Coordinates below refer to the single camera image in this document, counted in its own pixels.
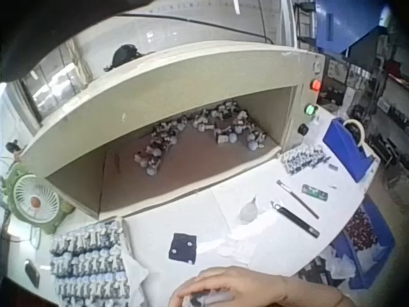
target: tray of figurines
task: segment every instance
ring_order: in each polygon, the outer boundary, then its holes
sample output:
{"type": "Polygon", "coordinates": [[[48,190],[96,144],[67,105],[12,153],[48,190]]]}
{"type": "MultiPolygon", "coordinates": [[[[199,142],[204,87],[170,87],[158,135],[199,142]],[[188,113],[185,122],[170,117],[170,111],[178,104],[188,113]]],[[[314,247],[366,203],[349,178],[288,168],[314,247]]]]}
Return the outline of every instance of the tray of figurines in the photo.
{"type": "Polygon", "coordinates": [[[126,266],[132,252],[122,218],[55,235],[50,252],[61,306],[130,306],[132,289],[126,266]]]}

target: tape roll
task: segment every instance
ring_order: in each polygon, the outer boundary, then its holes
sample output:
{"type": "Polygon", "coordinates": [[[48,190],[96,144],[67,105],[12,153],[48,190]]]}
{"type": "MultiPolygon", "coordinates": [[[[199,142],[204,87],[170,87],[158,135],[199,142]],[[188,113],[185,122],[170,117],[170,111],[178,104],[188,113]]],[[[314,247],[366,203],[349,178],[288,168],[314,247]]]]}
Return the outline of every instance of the tape roll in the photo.
{"type": "Polygon", "coordinates": [[[346,121],[344,122],[344,127],[345,127],[345,125],[347,125],[347,124],[349,124],[349,123],[352,123],[352,124],[354,124],[355,126],[358,127],[358,129],[359,129],[359,134],[360,134],[360,140],[359,140],[359,142],[358,142],[358,147],[361,147],[362,144],[364,143],[364,140],[365,140],[365,130],[364,130],[364,126],[362,126],[362,124],[361,124],[360,122],[358,122],[357,120],[349,119],[349,120],[346,120],[346,121]]]}

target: black button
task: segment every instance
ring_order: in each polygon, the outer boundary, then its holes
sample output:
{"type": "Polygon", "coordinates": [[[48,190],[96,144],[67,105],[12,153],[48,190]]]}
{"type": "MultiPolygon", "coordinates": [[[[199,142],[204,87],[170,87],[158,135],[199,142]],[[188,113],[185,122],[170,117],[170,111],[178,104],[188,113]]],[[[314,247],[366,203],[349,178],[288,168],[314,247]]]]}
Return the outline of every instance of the black button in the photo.
{"type": "Polygon", "coordinates": [[[302,136],[305,136],[308,133],[308,126],[304,123],[302,123],[299,127],[297,132],[301,134],[302,136]]]}

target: blue panel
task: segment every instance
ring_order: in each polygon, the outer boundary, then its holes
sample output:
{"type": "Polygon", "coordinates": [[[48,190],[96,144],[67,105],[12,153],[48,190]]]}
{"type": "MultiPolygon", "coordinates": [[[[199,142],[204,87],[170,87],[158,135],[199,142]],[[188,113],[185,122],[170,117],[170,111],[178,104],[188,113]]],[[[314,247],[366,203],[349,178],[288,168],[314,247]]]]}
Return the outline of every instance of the blue panel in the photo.
{"type": "Polygon", "coordinates": [[[385,0],[316,0],[317,47],[335,53],[379,25],[385,0]]]}

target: open cabinet compartment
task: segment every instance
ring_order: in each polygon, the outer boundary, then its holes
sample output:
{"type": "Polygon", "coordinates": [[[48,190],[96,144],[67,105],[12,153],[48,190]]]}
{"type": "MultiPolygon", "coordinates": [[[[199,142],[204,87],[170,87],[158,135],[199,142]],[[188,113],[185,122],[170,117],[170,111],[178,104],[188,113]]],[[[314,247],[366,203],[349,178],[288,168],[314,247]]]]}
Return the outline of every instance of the open cabinet compartment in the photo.
{"type": "Polygon", "coordinates": [[[23,162],[89,215],[124,216],[221,182],[299,144],[323,56],[289,47],[202,42],[127,63],[91,83],[36,135],[23,162]],[[134,162],[152,127],[235,99],[268,137],[218,145],[188,123],[154,177],[134,162]]]}

